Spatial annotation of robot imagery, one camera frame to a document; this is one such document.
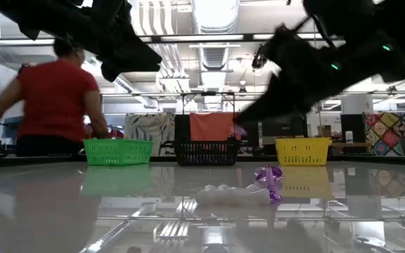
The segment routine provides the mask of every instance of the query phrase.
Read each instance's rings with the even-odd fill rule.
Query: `person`
[[[81,68],[84,50],[59,39],[53,49],[57,61],[24,68],[0,94],[0,119],[10,107],[25,102],[17,156],[78,153],[86,138],[85,114],[94,135],[108,134],[96,80]]]

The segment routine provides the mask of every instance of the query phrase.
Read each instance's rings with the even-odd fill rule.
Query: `yellow basket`
[[[277,138],[275,142],[282,165],[326,165],[329,138]]]
[[[283,197],[310,197],[332,200],[328,172],[325,167],[281,167],[283,175]]]

